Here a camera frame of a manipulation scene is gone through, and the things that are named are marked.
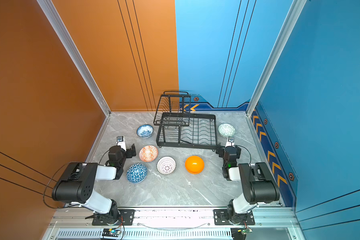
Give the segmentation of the red patterned bowl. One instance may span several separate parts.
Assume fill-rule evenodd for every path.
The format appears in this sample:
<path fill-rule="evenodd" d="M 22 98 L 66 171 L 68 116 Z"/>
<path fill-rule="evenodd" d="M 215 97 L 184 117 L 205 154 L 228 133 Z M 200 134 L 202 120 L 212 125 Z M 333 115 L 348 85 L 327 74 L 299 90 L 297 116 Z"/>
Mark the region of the red patterned bowl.
<path fill-rule="evenodd" d="M 139 158 L 143 162 L 152 162 L 158 157 L 159 151 L 155 146 L 149 145 L 143 147 L 139 152 Z"/>

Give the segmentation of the dark blue geometric bowl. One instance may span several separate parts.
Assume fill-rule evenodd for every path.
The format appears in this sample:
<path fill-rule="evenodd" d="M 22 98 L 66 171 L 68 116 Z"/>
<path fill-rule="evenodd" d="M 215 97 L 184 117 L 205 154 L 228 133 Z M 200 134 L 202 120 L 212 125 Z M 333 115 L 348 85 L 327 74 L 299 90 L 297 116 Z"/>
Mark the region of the dark blue geometric bowl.
<path fill-rule="evenodd" d="M 148 169 L 145 165 L 141 163 L 134 164 L 127 171 L 127 180 L 133 184 L 140 183 L 146 178 L 147 172 Z"/>

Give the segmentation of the orange plastic bowl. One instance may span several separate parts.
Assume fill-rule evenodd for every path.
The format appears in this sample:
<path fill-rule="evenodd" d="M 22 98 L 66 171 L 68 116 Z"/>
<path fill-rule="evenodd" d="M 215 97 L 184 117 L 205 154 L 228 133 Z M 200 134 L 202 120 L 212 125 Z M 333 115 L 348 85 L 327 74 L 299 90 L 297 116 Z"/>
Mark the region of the orange plastic bowl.
<path fill-rule="evenodd" d="M 190 156 L 185 161 L 185 168 L 191 174 L 199 174 L 204 170 L 205 163 L 201 157 Z"/>

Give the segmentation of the black wire dish rack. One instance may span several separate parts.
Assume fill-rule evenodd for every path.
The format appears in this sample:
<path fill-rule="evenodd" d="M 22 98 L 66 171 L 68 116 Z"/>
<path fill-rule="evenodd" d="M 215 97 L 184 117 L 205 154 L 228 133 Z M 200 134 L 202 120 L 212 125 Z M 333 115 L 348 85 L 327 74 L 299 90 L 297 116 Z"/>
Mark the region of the black wire dish rack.
<path fill-rule="evenodd" d="M 160 96 L 153 121 L 158 127 L 158 147 L 218 148 L 216 116 L 196 113 L 191 100 L 191 95 L 183 91 L 165 91 Z"/>

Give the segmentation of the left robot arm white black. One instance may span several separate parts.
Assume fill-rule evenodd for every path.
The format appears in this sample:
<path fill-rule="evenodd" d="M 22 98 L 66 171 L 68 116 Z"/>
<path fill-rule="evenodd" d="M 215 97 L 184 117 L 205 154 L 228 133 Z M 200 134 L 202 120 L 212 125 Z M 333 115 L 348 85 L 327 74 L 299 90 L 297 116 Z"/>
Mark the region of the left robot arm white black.
<path fill-rule="evenodd" d="M 135 145 L 126 149 L 123 144 L 109 150 L 109 160 L 105 165 L 97 163 L 70 162 L 52 190 L 52 199 L 92 211 L 87 219 L 93 226 L 131 226 L 134 210 L 119 210 L 117 202 L 94 190 L 95 181 L 119 180 L 124 172 L 126 159 L 137 155 Z"/>

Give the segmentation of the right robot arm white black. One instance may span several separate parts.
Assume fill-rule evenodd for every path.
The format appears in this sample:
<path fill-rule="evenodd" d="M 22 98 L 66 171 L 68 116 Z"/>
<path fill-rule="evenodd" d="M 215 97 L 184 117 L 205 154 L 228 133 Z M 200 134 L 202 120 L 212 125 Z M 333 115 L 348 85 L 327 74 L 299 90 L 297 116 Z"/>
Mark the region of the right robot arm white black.
<path fill-rule="evenodd" d="M 252 210 L 261 204 L 269 204 L 280 199 L 279 187 L 266 163 L 237 163 L 241 148 L 218 146 L 216 150 L 223 159 L 222 173 L 227 181 L 240 182 L 242 193 L 227 205 L 227 213 L 222 222 L 231 225 L 253 225 Z"/>

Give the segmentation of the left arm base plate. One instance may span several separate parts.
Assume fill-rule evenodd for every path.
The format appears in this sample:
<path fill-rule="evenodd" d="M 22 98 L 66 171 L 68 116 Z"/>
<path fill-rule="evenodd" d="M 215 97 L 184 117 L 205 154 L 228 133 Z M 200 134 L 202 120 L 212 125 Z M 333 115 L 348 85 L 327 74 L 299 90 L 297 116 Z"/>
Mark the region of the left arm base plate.
<path fill-rule="evenodd" d="M 119 217 L 117 219 L 109 219 L 102 215 L 101 217 L 96 216 L 93 218 L 93 226 L 132 226 L 135 218 L 134 209 L 121 209 L 119 210 Z"/>

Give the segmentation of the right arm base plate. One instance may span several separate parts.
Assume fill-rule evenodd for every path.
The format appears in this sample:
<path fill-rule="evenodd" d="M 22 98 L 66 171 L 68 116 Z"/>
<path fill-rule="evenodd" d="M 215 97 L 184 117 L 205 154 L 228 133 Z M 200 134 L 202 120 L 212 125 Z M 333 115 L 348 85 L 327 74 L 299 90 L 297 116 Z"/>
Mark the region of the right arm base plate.
<path fill-rule="evenodd" d="M 253 212 L 230 216 L 227 209 L 214 209 L 214 223 L 217 226 L 254 226 L 255 218 Z"/>

